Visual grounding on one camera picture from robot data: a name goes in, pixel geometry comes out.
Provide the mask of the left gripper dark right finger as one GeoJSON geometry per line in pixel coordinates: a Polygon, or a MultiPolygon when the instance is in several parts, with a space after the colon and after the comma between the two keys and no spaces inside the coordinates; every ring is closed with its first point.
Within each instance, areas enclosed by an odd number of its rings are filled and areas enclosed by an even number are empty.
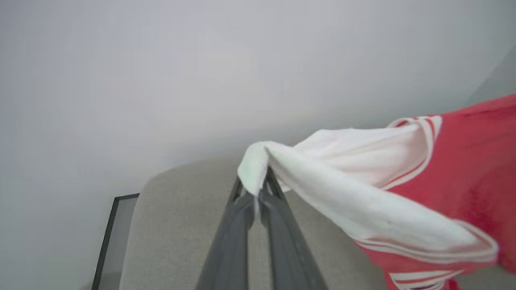
{"type": "Polygon", "coordinates": [[[271,167],[259,192],[260,220],[268,232],[273,290],[328,290],[271,167]]]}

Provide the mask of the black framed glass panel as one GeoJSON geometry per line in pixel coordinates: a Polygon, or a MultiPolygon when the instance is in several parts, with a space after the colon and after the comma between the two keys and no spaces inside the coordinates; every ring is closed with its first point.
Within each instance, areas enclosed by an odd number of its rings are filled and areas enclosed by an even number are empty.
{"type": "Polygon", "coordinates": [[[90,290],[118,290],[138,193],[115,197],[90,290]]]}

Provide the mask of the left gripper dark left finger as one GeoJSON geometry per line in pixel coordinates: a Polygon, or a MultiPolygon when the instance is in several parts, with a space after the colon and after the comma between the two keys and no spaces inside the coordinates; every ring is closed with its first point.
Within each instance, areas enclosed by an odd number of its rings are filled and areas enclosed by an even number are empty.
{"type": "Polygon", "coordinates": [[[197,290],[249,290],[248,231],[255,198],[237,178],[197,282],[197,290]]]}

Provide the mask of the red garment with white trim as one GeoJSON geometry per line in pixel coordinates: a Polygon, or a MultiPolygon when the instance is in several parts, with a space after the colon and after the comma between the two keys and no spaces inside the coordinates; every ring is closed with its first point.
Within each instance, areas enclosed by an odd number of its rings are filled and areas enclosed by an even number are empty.
{"type": "Polygon", "coordinates": [[[385,128],[319,130],[295,146],[247,148],[254,196],[268,169],[339,226],[389,290],[461,290],[492,265],[516,275],[516,94],[385,128]]]}

